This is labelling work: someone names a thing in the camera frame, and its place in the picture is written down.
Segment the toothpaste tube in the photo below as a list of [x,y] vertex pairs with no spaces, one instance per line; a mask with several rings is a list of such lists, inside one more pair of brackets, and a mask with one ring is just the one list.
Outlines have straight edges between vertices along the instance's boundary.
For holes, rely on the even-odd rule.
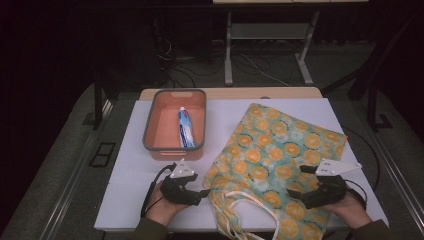
[[178,120],[180,122],[181,147],[195,147],[193,135],[191,134],[190,117],[184,107],[181,107],[178,112]]

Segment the yellow floral pattern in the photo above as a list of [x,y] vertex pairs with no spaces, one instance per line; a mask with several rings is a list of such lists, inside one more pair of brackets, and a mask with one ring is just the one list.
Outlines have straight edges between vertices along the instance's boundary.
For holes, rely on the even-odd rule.
[[204,181],[211,188],[218,230],[231,239],[250,239],[232,206],[255,202],[279,219],[275,239],[321,239],[328,213],[306,209],[287,189],[317,188],[315,175],[300,165],[317,166],[322,157],[340,160],[347,137],[276,109],[253,103],[247,109]]

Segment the dark background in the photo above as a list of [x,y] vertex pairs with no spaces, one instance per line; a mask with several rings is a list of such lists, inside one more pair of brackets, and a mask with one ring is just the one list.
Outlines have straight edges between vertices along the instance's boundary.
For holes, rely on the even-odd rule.
[[[86,18],[78,4],[70,0],[0,2],[0,232],[95,74],[104,80],[103,88],[112,99],[120,92],[160,87],[160,68],[166,66],[156,57],[157,37],[168,37],[180,49],[207,60],[212,53],[208,42],[225,36],[225,21],[219,14],[170,14],[159,21],[158,28],[151,20],[157,15],[151,13]],[[420,4],[370,1],[362,9],[323,10],[315,43],[384,44]],[[422,139],[423,16],[412,21],[376,77],[382,91]],[[372,80],[365,79],[364,85]]]

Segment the hand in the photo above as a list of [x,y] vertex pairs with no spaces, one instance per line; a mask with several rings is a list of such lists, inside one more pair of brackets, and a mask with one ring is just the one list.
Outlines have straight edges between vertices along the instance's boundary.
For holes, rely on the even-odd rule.
[[177,213],[189,206],[168,201],[160,191],[161,185],[162,181],[156,184],[153,190],[152,196],[149,200],[146,218],[164,226],[168,226]]
[[351,229],[357,229],[372,222],[361,203],[350,192],[346,192],[345,197],[337,203],[320,208],[336,214]]

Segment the wooden table edge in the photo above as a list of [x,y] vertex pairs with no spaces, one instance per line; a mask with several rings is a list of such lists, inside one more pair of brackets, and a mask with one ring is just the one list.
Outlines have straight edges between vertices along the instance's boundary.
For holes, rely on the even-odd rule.
[[[316,87],[227,87],[199,88],[206,92],[208,99],[259,99],[259,98],[322,98]],[[139,100],[152,100],[161,89],[145,89]]]

